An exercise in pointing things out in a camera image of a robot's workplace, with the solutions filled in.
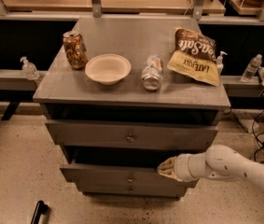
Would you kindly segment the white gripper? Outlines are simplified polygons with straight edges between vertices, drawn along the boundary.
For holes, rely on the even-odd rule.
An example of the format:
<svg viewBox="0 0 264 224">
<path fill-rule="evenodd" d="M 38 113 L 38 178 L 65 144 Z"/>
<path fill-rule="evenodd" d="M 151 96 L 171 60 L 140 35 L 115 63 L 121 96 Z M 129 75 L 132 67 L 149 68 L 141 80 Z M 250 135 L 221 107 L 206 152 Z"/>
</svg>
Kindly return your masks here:
<svg viewBox="0 0 264 224">
<path fill-rule="evenodd" d="M 160 169 L 158 170 L 160 175 L 182 182 L 194 181 L 206 177 L 209 173 L 204 153 L 181 154 L 177 157 L 171 157 L 162 162 L 158 168 Z"/>
</svg>

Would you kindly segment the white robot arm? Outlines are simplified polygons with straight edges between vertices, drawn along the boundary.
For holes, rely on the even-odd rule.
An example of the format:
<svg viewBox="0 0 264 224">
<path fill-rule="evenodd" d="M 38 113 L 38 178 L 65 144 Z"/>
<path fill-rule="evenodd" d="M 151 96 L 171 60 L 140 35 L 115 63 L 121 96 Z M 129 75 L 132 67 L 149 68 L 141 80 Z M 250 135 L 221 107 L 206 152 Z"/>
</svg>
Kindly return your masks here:
<svg viewBox="0 0 264 224">
<path fill-rule="evenodd" d="M 239 177 L 264 192 L 264 164 L 250 161 L 224 145 L 212 145 L 199 154 L 186 153 L 171 157 L 158 166 L 158 173 L 179 182 Z"/>
</svg>

